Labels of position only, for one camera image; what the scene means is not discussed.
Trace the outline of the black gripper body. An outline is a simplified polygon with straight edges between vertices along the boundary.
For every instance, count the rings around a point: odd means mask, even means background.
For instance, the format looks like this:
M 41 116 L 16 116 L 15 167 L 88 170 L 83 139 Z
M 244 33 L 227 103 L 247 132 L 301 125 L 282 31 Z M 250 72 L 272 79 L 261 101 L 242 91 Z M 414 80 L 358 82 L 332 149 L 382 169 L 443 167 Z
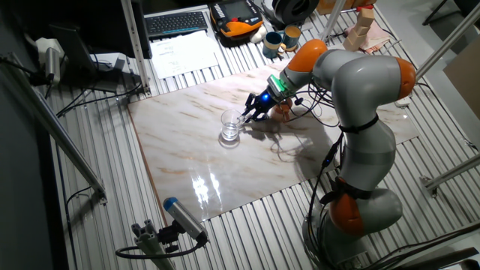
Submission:
M 254 109 L 256 113 L 267 113 L 277 104 L 278 100 L 271 88 L 266 88 L 254 98 Z

